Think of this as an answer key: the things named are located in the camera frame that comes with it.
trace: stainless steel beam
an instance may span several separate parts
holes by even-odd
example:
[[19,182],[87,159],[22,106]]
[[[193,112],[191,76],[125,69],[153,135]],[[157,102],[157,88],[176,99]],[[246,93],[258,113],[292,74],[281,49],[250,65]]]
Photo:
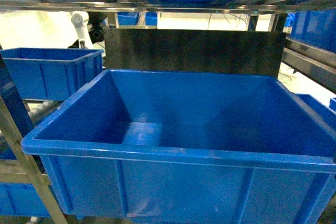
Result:
[[257,23],[258,23],[258,15],[248,15],[248,19],[246,21],[247,26],[246,26],[246,30],[247,31],[255,31],[257,28]]
[[335,8],[336,0],[0,0],[1,9],[98,12],[217,12],[272,14]]
[[157,29],[157,26],[119,26],[120,29]]
[[[50,184],[48,175],[42,174],[42,177]],[[12,184],[30,184],[30,180],[25,173],[0,174],[0,182]]]
[[118,13],[108,13],[107,20],[110,28],[119,28]]
[[290,38],[286,39],[285,47],[324,65],[336,68],[336,54],[333,52],[313,47]]
[[283,31],[287,14],[273,14],[269,23],[268,31]]
[[17,160],[0,159],[0,174],[24,174],[22,165]]
[[334,67],[330,67],[288,48],[284,49],[282,61],[328,90],[336,93],[336,69]]
[[139,15],[137,26],[145,26],[146,25],[145,18],[146,18],[146,13],[141,12]]

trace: storage bin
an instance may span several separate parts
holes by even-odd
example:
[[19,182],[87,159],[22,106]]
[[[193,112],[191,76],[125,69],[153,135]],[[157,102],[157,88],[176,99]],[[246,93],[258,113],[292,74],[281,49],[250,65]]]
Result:
[[157,13],[146,13],[145,21],[147,26],[157,26]]
[[[0,159],[16,159],[10,149]],[[50,217],[31,184],[0,183],[0,215]]]
[[120,26],[136,26],[139,20],[139,13],[118,13],[118,23]]
[[336,98],[331,98],[330,99],[329,108],[331,108],[332,110],[336,111]]
[[289,13],[286,18],[285,27],[291,27],[295,19],[295,13]]
[[22,146],[66,214],[315,224],[336,190],[335,139],[273,77],[106,70]]
[[336,9],[296,13],[291,38],[336,52]]
[[102,71],[102,50],[16,48],[2,50],[23,99],[63,101]]

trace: metal frame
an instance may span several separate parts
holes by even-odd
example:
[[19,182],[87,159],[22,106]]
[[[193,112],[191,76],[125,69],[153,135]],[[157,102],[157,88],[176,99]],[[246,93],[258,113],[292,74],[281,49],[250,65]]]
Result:
[[4,174],[11,174],[10,177],[8,177],[8,180],[14,178],[28,180],[37,191],[37,194],[46,206],[54,222],[56,224],[68,224],[66,217],[63,215],[56,199],[50,191],[49,180],[45,179],[45,176],[42,175],[33,156],[25,155],[22,152],[20,144],[22,135],[2,97],[0,97],[0,130],[5,136],[8,145],[12,149],[19,163],[2,163],[1,170],[4,171],[2,176],[5,176]]
[[230,11],[244,14],[279,14],[335,8],[335,0],[0,0],[0,9],[81,10],[97,12],[198,12]]
[[268,31],[283,31],[287,14],[272,14]]
[[146,25],[145,18],[146,18],[146,13],[141,12],[139,14],[139,20],[138,20],[137,26],[145,26]]
[[255,31],[257,28],[257,23],[258,23],[258,15],[248,15],[248,19],[246,21],[247,26],[246,30],[247,31]]
[[[42,109],[36,108],[32,110],[31,112],[28,112],[33,125],[36,125],[44,117],[49,115],[51,112],[54,112],[61,104],[61,102],[55,102],[55,101],[48,102],[47,104],[41,103],[41,101],[39,101],[38,103],[42,105]],[[4,151],[6,148],[8,148],[6,144],[6,140],[4,136],[2,135],[2,133],[0,132],[0,152]]]
[[282,61],[336,93],[336,54],[287,39]]
[[119,28],[118,13],[107,13],[107,19],[110,28]]

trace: cable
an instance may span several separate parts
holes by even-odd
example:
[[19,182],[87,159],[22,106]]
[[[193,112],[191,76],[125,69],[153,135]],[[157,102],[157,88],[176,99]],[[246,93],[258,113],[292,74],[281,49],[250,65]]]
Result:
[[280,71],[278,75],[278,80],[281,81],[282,83],[290,83],[293,79],[290,75],[282,73]]
[[223,14],[224,18],[226,19],[226,21],[229,23],[230,27],[234,30],[234,28],[232,27],[230,21],[227,19],[227,17],[225,16],[225,14]]
[[105,46],[103,46],[101,43],[97,42],[97,44],[105,49]]
[[235,18],[239,18],[240,20],[242,20],[242,21],[245,23],[245,25],[247,25],[246,21],[245,21],[244,19],[242,19],[241,17],[238,17],[236,14],[231,14],[231,13],[229,13],[229,15],[232,15],[232,16],[234,16]]
[[211,17],[212,17],[212,13],[210,14],[209,21],[208,21],[208,30],[209,30],[209,26],[210,26]]

